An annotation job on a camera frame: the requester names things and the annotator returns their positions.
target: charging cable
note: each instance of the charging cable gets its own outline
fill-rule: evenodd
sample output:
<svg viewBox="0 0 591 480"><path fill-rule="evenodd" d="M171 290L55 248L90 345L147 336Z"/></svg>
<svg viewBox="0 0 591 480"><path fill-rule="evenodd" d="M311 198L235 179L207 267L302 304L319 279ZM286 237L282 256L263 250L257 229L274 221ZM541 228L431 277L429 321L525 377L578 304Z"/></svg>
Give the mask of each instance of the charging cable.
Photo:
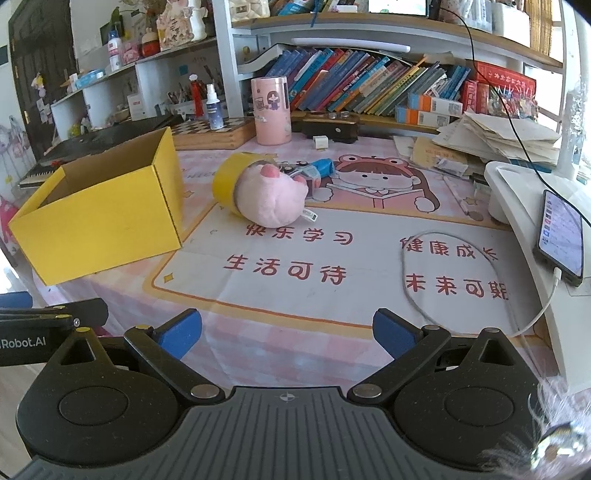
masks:
<svg viewBox="0 0 591 480"><path fill-rule="evenodd" d="M480 253L484 258L486 258L486 260L488 261L488 263L490 263L492 269L495 271L495 274L498 278L499 281L502 281L501 276L499 275L499 271L496 267L496 265L493 263L492 258L484 252L483 249L479 248L478 246L474 245L472 242L466 240L465 238L462 238L461 236L457 236L457 235L453 235L452 233L446 233L446 232L439 232L437 230L429 230L426 232L421 232L421 233L417 233L416 235L413 235L411 238L409 238L406 242L404 242L404 245L402 246L402 251L401 251L401 256L400 256L400 261L402 264L402 290L404 291L404 294L406 296L406 298L408 299L408 301L410 302L410 304L413 306L413 308L418 311L428 322L430 322L432 325L439 325L442 328L445 328L447 331L449 331L452 335L459 335L462 336L463 334L460 332L455 332L453 330L450 330L448 327L446 327L445 325L442 325L441 323L439 323L438 321L436 321L434 318L432 318L427 312L425 312L418 304L417 302L414 300L414 298L412 297L412 295L410 294L410 292L408 291L408 289L405 286L405 282L406 282L406 253L408 251L407 249L407 245L412 242L415 239L419 239L425 235L431 235L431 234L436 234L436 235L445 235L445 236L449 236L452 238L456 238L457 240L460 240L462 242L464 242L466 245L470 245L475 251L478 251L478 253ZM517 337L517 336L523 336L523 334L525 332L527 332L529 329L531 329L534 324L542 317L542 315L545 313L545 311L548 309L548 307L550 306L550 302L552 301L552 298L554 297L554 294L556 293L556 289L558 288L558 284L560 284L560 280L562 279L562 270L559 269L558 267L554 268L554 275L553 275L553 279L554 279L554 284L552 286L552 292L550 293L550 296L548 298L548 302L546 302L546 304L544 305L544 307L542 308L542 310L539 312L538 315L535 316L535 318L529 322L529 324L527 324L526 327L517 330L516 332L507 335L507 337ZM508 305L508 310L509 310L509 315L511 316L511 319L513 320L513 324L518 328L517 323L515 322L514 319L514 314L513 314L513 309L511 308L510 305Z"/></svg>
<svg viewBox="0 0 591 480"><path fill-rule="evenodd" d="M556 289L558 288L558 284L560 283L560 280L562 279L562 270L559 269L558 267L554 267L553 278L554 278L554 285L552 286L552 292L550 292L550 297L548 297L548 301L546 302L546 304L542 307L539 314L536 315L535 318L531 322L529 322L529 324L527 324L526 327L523 327L521 330L518 330L515 333L513 333L511 335L512 337L517 337L517 336L523 335L525 332L527 332L530 328L532 328L535 325L535 323L542 317L542 315L548 309L548 307L550 306L550 302L552 301L552 297L554 297L554 294L556 293Z"/></svg>

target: white cable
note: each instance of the white cable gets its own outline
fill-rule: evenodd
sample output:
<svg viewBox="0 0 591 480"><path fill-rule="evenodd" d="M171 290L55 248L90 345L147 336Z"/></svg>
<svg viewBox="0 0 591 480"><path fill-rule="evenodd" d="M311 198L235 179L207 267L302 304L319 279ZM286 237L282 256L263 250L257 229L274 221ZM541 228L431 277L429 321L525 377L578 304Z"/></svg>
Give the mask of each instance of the white cable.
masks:
<svg viewBox="0 0 591 480"><path fill-rule="evenodd" d="M445 235L445 236L450 236L452 238L455 238L461 242L464 242L468 245L470 245L474 250L478 250L478 252L488 260L488 263L491 264L492 269L495 271L497 279L499 280L499 282L501 282L501 276L499 275L499 271L496 269L496 265L493 263L493 258L488 255L487 253L484 252L483 249L481 249L480 247L478 247L477 245L474 245L472 242L466 240L465 238L462 238L461 236L457 236L457 235L453 235L452 233L447 233L447 232L440 232L438 230L429 230L426 232L422 232L422 233L418 233L416 235L413 235L411 238L409 238L406 242L404 242L404 245L402 246L402 254L401 254L401 264L402 264L402 290L404 292L404 294L406 295L406 298L408 299L408 301L411 303L411 305L415 308L416 311L418 311L421 315L423 315L423 317L425 317L425 319L431 323L432 325L438 325L441 328L445 328L448 332L450 332L452 335L456 335L456 336L464 336L464 333L462 332L455 332L453 330L450 330L449 328L447 328L445 325L442 325L441 323L439 323L438 321L436 321L435 319L433 319L427 312L425 312L418 304L417 302L414 301L414 298L412 297L412 295L408 292L408 289L405 288L405 282L406 282L406 253L407 253L407 248L406 246L412 242L415 239L421 238L422 236L425 235L431 235L431 234L435 234L435 235ZM508 309L509 310L509 315L511 316L511 318L513 318L513 310L511 308Z"/></svg>
<svg viewBox="0 0 591 480"><path fill-rule="evenodd" d="M529 322L529 324L527 324L526 327L523 327L521 330L516 331L515 333L511 334L510 336L516 337L519 335L523 335L525 332L527 332L530 328L532 328L534 326L534 324L542 317L542 315L548 309L548 307L550 306L550 302L552 301L552 297L554 297L554 294L556 293L556 289L558 288L558 284L560 284L560 280L562 279L562 270L559 269L558 267L554 267L553 277L554 277L554 285L552 286L552 292L550 292L550 297L548 297L548 301L542 307L539 314L536 315L535 318L531 322Z"/></svg>
<svg viewBox="0 0 591 480"><path fill-rule="evenodd" d="M402 290L404 292L404 294L406 295L406 298L408 299L408 301L410 302L410 304L416 309L416 311L418 311L421 315L423 315L423 317L431 324L433 325L439 325L442 328L445 328L448 332L450 332L452 335L456 335L456 336L464 336L465 334L462 332L455 332L453 330L448 329L445 325L442 325L441 323L439 323L438 321L436 321L435 319L433 319L430 315L427 314L427 312L425 312L418 304L417 302L414 301L414 298L411 296L411 294L408 292L408 289L405 288L405 281L406 281L406 253L407 253L407 248L406 246L409 244L409 242L417 239L417 238L421 238L424 235L431 235L431 234L435 234L435 235L446 235L446 236L450 236L452 238L456 238L468 245L470 245L472 248L474 248L475 250L478 250L478 252L488 260L488 263L491 264L492 269L495 271L497 279L499 282L502 282L502 278L499 275L499 271L496 269L496 265L493 263L493 259L484 252L483 249L481 249L480 247L478 247L477 245L474 245L472 242L466 240L465 238L462 238L461 236L457 236L457 235L453 235L452 233L447 233L447 232L440 232L437 230L429 230L426 232L422 232L422 233L418 233L416 235L413 235L411 238L409 238L406 242L404 242L404 245L402 246L402 254L401 254L401 264L402 264ZM550 293L550 297L548 298L548 302L546 305L544 305L544 307L542 308L542 310L540 311L540 313L538 315L536 315L535 319L525 328L519 329L519 325L517 324L517 322L515 321L515 316L513 315L513 309L511 308L511 301L508 301L506 303L507 308L508 308L508 312L509 312L509 317L511 320L511 323L515 326L515 328L517 329L517 331L511 335L507 335L507 337L516 337L519 336L521 337L521 343L524 346L525 350L527 351L528 356L530 357L530 360L534 366L534 369L537 371L537 377L539 379L542 379L544 377L546 377L546 374L542 373L542 368L540 367L540 365L538 364L533 351L531 350L530 344L527 341L527 338L524 335L524 332L526 332L527 330L531 329L533 327L533 325L542 317L542 315L545 313L545 311L548 309L548 306L550 306L550 302L552 301L552 297L554 296L554 293L556 292L556 289L558 287L558 284L560 283L560 280L562 278L562 270L560 270L558 267L556 267L554 269L554 286L552 288L552 292Z"/></svg>

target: stack of papers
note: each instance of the stack of papers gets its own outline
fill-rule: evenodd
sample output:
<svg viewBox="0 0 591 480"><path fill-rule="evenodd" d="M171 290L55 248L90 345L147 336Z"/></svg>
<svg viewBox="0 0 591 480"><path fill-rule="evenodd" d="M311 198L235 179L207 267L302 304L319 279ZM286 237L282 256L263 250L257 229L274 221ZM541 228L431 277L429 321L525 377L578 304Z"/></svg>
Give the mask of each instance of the stack of papers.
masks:
<svg viewBox="0 0 591 480"><path fill-rule="evenodd" d="M556 165L559 134L531 120L514 119L513 125L533 162ZM467 112L459 122L442 127L439 132L434 143L476 155L485 163L527 160L508 118Z"/></svg>
<svg viewBox="0 0 591 480"><path fill-rule="evenodd" d="M462 173L464 177L469 177L473 173L484 175L484 165L477 158L436 145L427 137L417 138L410 161L417 167L431 170L437 167L438 161L442 158L466 166Z"/></svg>

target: label tag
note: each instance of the label tag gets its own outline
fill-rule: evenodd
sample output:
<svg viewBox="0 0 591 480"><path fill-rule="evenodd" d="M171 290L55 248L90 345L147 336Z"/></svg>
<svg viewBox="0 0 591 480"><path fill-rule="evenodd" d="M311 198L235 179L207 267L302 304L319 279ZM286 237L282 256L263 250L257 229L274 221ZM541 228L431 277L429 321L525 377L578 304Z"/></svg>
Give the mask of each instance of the label tag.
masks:
<svg viewBox="0 0 591 480"><path fill-rule="evenodd" d="M318 215L312 212L312 210L308 210L307 208L304 208L304 211L301 213L301 216L309 222L315 222L316 220L318 220Z"/></svg>

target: pink cylindrical container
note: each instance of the pink cylindrical container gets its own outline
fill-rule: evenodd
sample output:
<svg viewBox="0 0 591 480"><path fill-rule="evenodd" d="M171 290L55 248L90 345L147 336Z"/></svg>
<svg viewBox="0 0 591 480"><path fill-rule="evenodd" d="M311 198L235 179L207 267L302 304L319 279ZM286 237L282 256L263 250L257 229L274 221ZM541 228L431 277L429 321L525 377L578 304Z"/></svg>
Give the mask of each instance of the pink cylindrical container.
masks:
<svg viewBox="0 0 591 480"><path fill-rule="evenodd" d="M291 141L290 102L286 77L252 79L256 141L281 145Z"/></svg>

